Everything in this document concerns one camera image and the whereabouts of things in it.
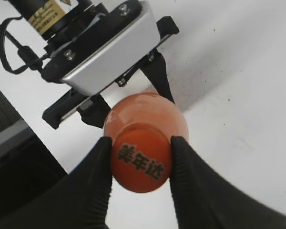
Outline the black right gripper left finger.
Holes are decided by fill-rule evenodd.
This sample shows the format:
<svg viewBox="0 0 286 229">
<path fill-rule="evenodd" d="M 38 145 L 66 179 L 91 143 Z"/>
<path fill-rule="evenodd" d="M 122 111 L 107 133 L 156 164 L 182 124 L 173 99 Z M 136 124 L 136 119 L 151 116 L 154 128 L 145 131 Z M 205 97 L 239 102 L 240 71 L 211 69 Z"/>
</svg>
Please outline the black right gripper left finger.
<svg viewBox="0 0 286 229">
<path fill-rule="evenodd" d="M 0 219 L 0 229 L 106 229 L 112 139 L 101 137 L 53 188 Z"/>
</svg>

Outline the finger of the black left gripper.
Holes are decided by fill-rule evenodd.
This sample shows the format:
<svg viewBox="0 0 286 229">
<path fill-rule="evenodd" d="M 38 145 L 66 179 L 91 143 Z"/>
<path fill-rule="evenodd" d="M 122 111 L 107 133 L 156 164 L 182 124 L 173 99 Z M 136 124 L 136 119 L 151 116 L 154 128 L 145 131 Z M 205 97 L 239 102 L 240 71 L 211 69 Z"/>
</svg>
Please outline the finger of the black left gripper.
<svg viewBox="0 0 286 229">
<path fill-rule="evenodd" d="M 158 94 L 172 103 L 174 102 L 166 72 L 166 62 L 163 55 L 158 51 L 151 51 L 147 55 L 146 62 L 140 70 L 147 77 Z"/>
<path fill-rule="evenodd" d="M 103 128 L 105 119 L 110 110 L 111 107 L 100 94 L 92 96 L 77 108 L 77 111 L 85 124 L 98 127 L 100 129 Z"/>
</svg>

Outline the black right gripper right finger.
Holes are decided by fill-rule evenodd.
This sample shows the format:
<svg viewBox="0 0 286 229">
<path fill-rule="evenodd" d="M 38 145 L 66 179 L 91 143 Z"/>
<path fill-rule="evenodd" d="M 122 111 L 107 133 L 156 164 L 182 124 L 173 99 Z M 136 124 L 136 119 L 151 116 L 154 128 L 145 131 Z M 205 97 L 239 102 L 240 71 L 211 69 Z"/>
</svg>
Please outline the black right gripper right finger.
<svg viewBox="0 0 286 229">
<path fill-rule="evenodd" d="M 181 136 L 171 138 L 170 187 L 180 229 L 286 229 L 286 215 L 216 173 Z"/>
</svg>

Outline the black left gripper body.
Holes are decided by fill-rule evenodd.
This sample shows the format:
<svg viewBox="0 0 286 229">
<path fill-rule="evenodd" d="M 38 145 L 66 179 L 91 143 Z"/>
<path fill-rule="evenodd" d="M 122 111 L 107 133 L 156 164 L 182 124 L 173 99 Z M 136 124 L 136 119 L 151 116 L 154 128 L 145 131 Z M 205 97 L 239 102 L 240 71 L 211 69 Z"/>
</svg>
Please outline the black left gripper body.
<svg viewBox="0 0 286 229">
<path fill-rule="evenodd" d="M 56 48 L 56 50 L 52 53 L 52 57 L 55 56 L 55 54 L 59 52 L 65 45 L 74 41 L 77 37 L 83 34 L 87 29 L 89 29 L 103 17 L 105 16 L 95 17 L 89 22 L 88 25 L 80 25 L 78 22 L 72 22 L 67 25 L 59 34 L 50 40 L 50 44 L 54 45 Z M 178 34 L 179 32 L 177 25 L 170 16 L 162 17 L 160 20 L 156 21 L 156 25 L 160 34 L 160 41 L 158 45 L 151 51 L 158 51 L 157 48 L 161 43 L 163 43 L 170 36 Z M 120 87 L 126 86 L 134 73 L 137 70 L 140 70 L 141 66 L 146 62 L 147 55 L 145 55 L 124 74 L 118 77 L 113 83 L 118 84 Z M 97 96 L 99 94 L 102 95 L 102 92 L 105 89 L 103 89 L 100 93 L 92 96 Z M 78 112 L 77 108 L 89 100 L 92 96 L 83 95 L 70 87 L 68 92 L 66 92 L 59 100 L 57 100 L 53 105 L 51 105 L 43 112 L 43 120 L 46 121 L 52 128 L 57 129 L 65 119 L 67 119 L 73 113 Z"/>
</svg>

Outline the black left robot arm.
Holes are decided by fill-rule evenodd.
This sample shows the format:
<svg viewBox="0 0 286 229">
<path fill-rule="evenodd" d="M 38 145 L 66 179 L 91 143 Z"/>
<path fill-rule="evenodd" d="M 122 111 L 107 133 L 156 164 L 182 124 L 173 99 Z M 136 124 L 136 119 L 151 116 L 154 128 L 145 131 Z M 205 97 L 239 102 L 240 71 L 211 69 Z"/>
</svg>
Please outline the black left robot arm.
<svg viewBox="0 0 286 229">
<path fill-rule="evenodd" d="M 126 0 L 112 11 L 90 0 L 13 0 L 12 6 L 47 42 L 47 64 L 29 47 L 19 50 L 26 67 L 49 83 L 70 89 L 42 118 L 52 128 L 78 112 L 84 123 L 102 128 L 110 107 L 102 92 L 125 86 L 141 70 L 157 92 L 172 101 L 166 63 L 157 48 L 178 34 L 172 17 L 154 18 L 145 0 Z"/>
</svg>

